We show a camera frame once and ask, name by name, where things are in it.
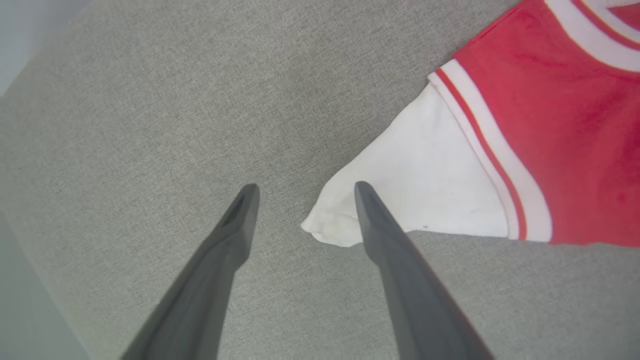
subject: white fabric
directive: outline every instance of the white fabric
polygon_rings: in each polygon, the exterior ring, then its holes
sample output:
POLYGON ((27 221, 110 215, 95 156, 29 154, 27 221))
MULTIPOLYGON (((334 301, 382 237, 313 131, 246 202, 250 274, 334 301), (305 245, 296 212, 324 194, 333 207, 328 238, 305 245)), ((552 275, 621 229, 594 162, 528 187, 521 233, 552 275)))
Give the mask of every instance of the white fabric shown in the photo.
POLYGON ((404 231, 507 236, 497 191, 429 84, 324 186, 302 228, 324 243, 362 242, 353 187, 369 182, 404 231))

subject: white stripe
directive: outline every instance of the white stripe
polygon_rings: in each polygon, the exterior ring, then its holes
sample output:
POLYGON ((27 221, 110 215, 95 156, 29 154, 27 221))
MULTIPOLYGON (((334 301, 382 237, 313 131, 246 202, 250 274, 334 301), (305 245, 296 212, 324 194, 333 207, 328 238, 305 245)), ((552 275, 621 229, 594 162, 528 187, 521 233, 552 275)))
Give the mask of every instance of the white stripe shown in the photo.
MULTIPOLYGON (((524 209, 525 221, 527 222, 527 240, 550 241, 552 236, 551 214, 542 191, 502 135, 493 114, 480 94, 480 90, 478 90, 476 84, 471 80, 457 60, 453 59, 449 61, 441 69, 447 74, 447 77, 471 109, 489 148, 513 183, 524 209)), ((506 184, 493 167, 488 156, 484 153, 475 131, 452 94, 448 89, 446 91, 442 90, 443 88, 446 89, 446 86, 436 74, 430 75, 429 80, 436 85, 442 97, 450 104, 451 110, 459 120, 460 126, 469 139, 471 146, 496 185, 496 189, 505 208, 505 213, 507 214, 509 237, 517 238, 517 213, 506 184)))
POLYGON ((491 160, 489 160, 489 157, 484 152, 484 149, 482 148, 480 141, 477 139, 476 133, 471 127, 471 124, 469 123, 465 112, 453 97, 453 94, 449 91, 449 88, 447 88, 447 86, 442 82, 442 80, 435 72, 429 75, 428 78, 429 81, 436 87, 444 101, 447 103, 453 115, 456 117, 456 120, 458 121, 460 128, 462 128, 465 137, 469 141, 471 148, 473 148, 476 156, 480 160, 480 163, 482 163, 484 170, 486 171, 487 175, 489 175, 489 178, 491 179, 493 185, 495 186, 495 189, 498 192, 504 214, 507 218, 507 237, 509 239, 517 239, 519 233, 518 214, 516 213, 516 208, 513 204, 513 200, 511 199, 511 194, 509 194, 507 185, 504 183, 500 174, 498 174, 495 167, 493 167, 493 163, 491 162, 491 160))
POLYGON ((595 13, 600 20, 604 21, 610 28, 615 30, 621 36, 637 42, 640 44, 640 31, 632 28, 631 26, 625 24, 624 21, 620 20, 617 16, 613 15, 612 12, 609 11, 609 7, 613 6, 624 6, 631 5, 633 3, 637 3, 637 1, 626 1, 625 3, 618 4, 619 1, 603 1, 603 0, 582 0, 582 2, 589 8, 593 13, 595 13))
POLYGON ((545 3, 567 35, 585 52, 618 69, 640 72, 640 51, 626 47, 600 31, 570 0, 545 0, 545 3))

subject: clothing item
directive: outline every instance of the clothing item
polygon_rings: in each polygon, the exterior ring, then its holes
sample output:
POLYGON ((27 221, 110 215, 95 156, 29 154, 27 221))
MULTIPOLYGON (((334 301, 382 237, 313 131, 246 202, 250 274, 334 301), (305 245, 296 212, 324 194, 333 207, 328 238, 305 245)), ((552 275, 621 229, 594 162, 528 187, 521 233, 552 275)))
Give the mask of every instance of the clothing item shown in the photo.
POLYGON ((525 0, 429 80, 439 95, 429 85, 329 181, 305 230, 360 241, 365 180, 405 231, 640 246, 640 3, 525 0))
POLYGON ((525 0, 429 76, 510 238, 640 245, 640 31, 613 3, 525 0))
POLYGON ((353 187, 373 185, 404 231, 506 236, 498 194, 451 110, 428 85, 324 186, 302 228, 321 242, 362 242, 353 187))

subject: red shirt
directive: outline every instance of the red shirt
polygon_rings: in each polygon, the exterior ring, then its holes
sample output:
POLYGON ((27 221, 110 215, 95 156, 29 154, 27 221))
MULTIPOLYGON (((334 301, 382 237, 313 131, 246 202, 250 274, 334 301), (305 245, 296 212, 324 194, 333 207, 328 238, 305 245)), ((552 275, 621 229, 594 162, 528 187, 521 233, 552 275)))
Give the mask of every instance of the red shirt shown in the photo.
POLYGON ((605 3, 525 0, 429 76, 510 238, 640 246, 640 3, 605 3))

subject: gray fabric surface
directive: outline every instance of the gray fabric surface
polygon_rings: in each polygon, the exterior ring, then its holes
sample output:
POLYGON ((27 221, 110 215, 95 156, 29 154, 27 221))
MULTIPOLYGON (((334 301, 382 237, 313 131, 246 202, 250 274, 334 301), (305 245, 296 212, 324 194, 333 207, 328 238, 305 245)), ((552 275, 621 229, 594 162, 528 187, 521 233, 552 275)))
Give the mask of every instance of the gray fabric surface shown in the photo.
MULTIPOLYGON (((514 0, 106 0, 1 100, 8 221, 96 359, 122 353, 241 185, 262 204, 221 357, 392 357, 361 245, 300 222, 514 0)), ((501 358, 640 356, 640 252, 412 234, 501 358)))

